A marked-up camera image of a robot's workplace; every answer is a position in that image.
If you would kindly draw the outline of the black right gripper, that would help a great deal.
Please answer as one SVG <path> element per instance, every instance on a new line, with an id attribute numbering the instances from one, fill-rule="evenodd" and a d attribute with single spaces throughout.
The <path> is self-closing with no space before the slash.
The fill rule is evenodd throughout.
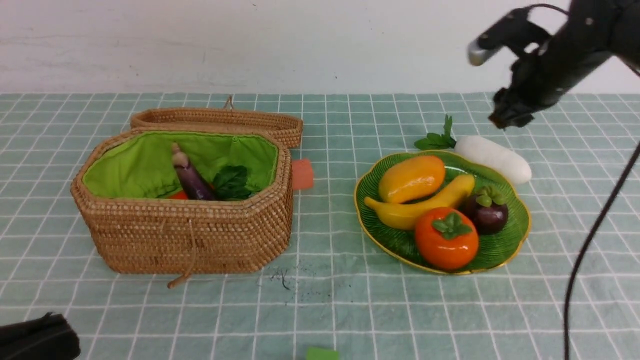
<path id="1" fill-rule="evenodd" d="M 489 120 L 498 128 L 522 128 L 534 114 L 553 107 L 613 55 L 611 37 L 621 16 L 619 0 L 573 0 L 566 21 L 532 53 L 510 66 L 507 88 L 493 96 Z"/>

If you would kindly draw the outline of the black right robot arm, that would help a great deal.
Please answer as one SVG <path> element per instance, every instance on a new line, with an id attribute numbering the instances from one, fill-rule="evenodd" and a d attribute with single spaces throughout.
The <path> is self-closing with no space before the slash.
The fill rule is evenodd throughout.
<path id="1" fill-rule="evenodd" d="M 489 120 L 498 128 L 522 128 L 534 113 L 553 107 L 610 57 L 639 67 L 640 3 L 637 0 L 572 0 L 554 34 L 532 23 L 531 6 L 512 9 L 476 40 L 483 60 L 503 47 L 517 57 L 507 88 L 493 96 Z"/>

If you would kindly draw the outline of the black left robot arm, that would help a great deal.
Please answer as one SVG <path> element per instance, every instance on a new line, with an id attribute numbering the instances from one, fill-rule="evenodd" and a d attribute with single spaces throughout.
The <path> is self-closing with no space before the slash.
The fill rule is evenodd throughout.
<path id="1" fill-rule="evenodd" d="M 0 327 L 2 360 L 75 360 L 80 338 L 60 313 Z"/>

